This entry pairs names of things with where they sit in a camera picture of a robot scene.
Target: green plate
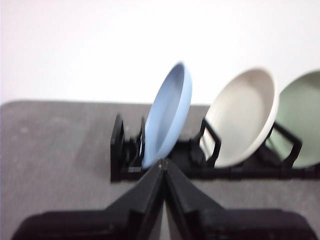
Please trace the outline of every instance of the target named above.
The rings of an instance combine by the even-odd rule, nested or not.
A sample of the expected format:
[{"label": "green plate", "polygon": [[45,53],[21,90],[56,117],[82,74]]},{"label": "green plate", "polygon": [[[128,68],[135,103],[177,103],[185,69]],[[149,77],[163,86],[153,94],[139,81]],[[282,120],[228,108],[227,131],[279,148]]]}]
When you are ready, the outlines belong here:
[{"label": "green plate", "polygon": [[[275,121],[302,140],[293,168],[320,163],[320,70],[303,75],[281,92]],[[292,149],[292,144],[277,131],[272,132],[266,144],[281,159]]]}]

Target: white wall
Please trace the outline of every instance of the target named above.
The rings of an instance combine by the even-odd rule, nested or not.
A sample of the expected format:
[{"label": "white wall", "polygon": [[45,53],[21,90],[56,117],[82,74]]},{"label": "white wall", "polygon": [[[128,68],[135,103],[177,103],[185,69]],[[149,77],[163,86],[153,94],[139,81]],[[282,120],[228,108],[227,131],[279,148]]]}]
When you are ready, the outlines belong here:
[{"label": "white wall", "polygon": [[2,0],[2,103],[151,103],[180,60],[194,104],[253,66],[281,89],[320,67],[320,1]]}]

